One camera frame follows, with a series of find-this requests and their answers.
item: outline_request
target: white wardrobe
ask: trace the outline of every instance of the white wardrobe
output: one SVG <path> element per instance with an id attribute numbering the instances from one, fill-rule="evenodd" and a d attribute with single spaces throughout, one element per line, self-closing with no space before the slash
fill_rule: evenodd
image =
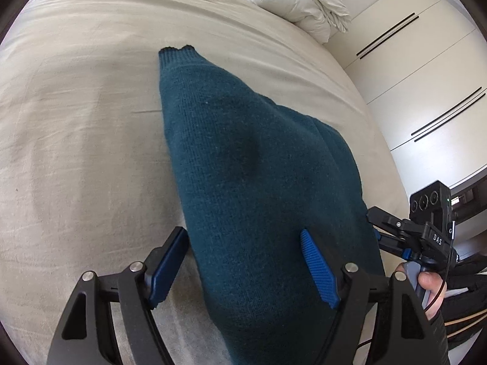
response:
<path id="1" fill-rule="evenodd" d="M 368 103 L 408 195 L 487 166 L 487 43 L 447 0 L 379 0 L 326 47 Z"/>

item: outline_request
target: bed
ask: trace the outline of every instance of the bed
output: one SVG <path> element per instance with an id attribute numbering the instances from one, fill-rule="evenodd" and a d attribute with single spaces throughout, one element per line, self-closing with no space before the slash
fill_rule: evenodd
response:
<path id="1" fill-rule="evenodd" d="M 31 0 L 0 45 L 0 320 L 31 365 L 45 363 L 82 272 L 116 273 L 184 225 L 157 52 L 186 44 L 337 129 L 366 204 L 408 216 L 362 97 L 326 48 L 291 23 L 245 0 Z M 398 261 L 383 260 L 391 273 Z M 191 255 L 154 316 L 176 363 L 229 363 Z M 117 307 L 114 322 L 132 363 Z"/>

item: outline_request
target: black sleeve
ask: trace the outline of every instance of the black sleeve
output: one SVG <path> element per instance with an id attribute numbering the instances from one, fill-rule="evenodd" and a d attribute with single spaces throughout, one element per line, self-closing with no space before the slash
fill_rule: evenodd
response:
<path id="1" fill-rule="evenodd" d="M 433 329 L 434 340 L 440 352 L 441 364 L 450 365 L 450 360 L 448 359 L 447 330 L 445 329 L 445 321 L 443 321 L 443 316 L 440 311 L 430 320 L 430 323 Z"/>

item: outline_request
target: black handle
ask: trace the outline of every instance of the black handle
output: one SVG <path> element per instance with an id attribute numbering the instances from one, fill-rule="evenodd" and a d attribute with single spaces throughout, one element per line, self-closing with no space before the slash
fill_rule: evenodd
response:
<path id="1" fill-rule="evenodd" d="M 409 26 L 412 22 L 414 22 L 416 19 L 419 19 L 419 15 L 416 15 L 414 12 L 405 17 L 403 20 L 400 22 L 396 23 L 394 26 L 392 26 L 389 30 L 385 31 L 381 35 L 379 35 L 375 40 L 373 40 L 369 45 L 367 45 L 365 48 L 360 50 L 356 55 L 358 58 L 363 59 L 365 56 L 367 56 L 369 53 L 371 53 L 373 50 L 378 48 L 380 45 L 385 43 L 389 38 L 391 38 L 394 34 L 397 34 L 400 32 L 403 28 L 406 26 Z"/>
<path id="2" fill-rule="evenodd" d="M 440 116 L 436 117 L 435 119 L 429 121 L 426 125 L 420 127 L 418 130 L 415 130 L 414 132 L 411 133 L 411 136 L 414 136 L 415 134 L 418 134 L 419 132 L 423 131 L 426 129 L 428 126 L 431 126 L 433 123 L 437 122 L 444 116 L 448 115 L 453 111 L 455 108 L 461 106 L 464 102 L 466 102 L 468 99 L 470 99 L 474 94 L 476 94 L 479 90 L 481 90 L 482 87 L 479 87 L 478 89 L 474 90 L 471 94 L 469 94 L 467 97 L 465 97 L 461 102 L 455 104 L 452 108 L 450 108 L 447 112 L 442 113 Z"/>
<path id="3" fill-rule="evenodd" d="M 456 111 L 454 114 L 451 114 L 449 118 L 445 119 L 443 122 L 441 122 L 439 125 L 435 126 L 433 129 L 431 129 L 429 132 L 423 134 L 422 136 L 418 137 L 417 139 L 415 139 L 415 142 L 421 140 L 421 139 L 424 139 L 426 136 L 432 134 L 433 132 L 435 132 L 436 130 L 438 130 L 440 127 L 442 127 L 443 125 L 447 124 L 448 122 L 450 122 L 453 118 L 456 118 L 457 116 L 459 116 L 462 112 L 468 110 L 470 107 L 472 107 L 476 102 L 478 102 L 480 99 L 482 99 L 483 97 L 485 96 L 485 93 L 482 93 L 479 97 L 477 97 L 475 100 L 473 100 L 470 104 L 467 104 L 465 107 L 463 107 L 463 109 L 459 109 L 458 111 Z"/>

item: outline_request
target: metal screw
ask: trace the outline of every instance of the metal screw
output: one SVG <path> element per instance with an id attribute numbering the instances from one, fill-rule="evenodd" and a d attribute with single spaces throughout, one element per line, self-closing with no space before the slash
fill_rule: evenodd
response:
<path id="1" fill-rule="evenodd" d="M 394 277 L 396 278 L 396 280 L 399 280 L 399 281 L 405 281 L 407 278 L 403 272 L 394 273 Z"/>
<path id="2" fill-rule="evenodd" d="M 359 267 L 355 263 L 349 262 L 345 265 L 345 270 L 349 273 L 355 273 Z"/>
<path id="3" fill-rule="evenodd" d="M 83 281 L 89 281 L 93 277 L 94 277 L 94 273 L 91 270 L 89 270 L 88 272 L 84 272 L 83 275 L 81 276 L 81 278 L 83 279 Z"/>
<path id="4" fill-rule="evenodd" d="M 144 264 L 142 262 L 136 261 L 136 262 L 131 263 L 130 270 L 132 272 L 138 272 L 139 270 L 142 270 L 143 267 L 144 267 Z"/>

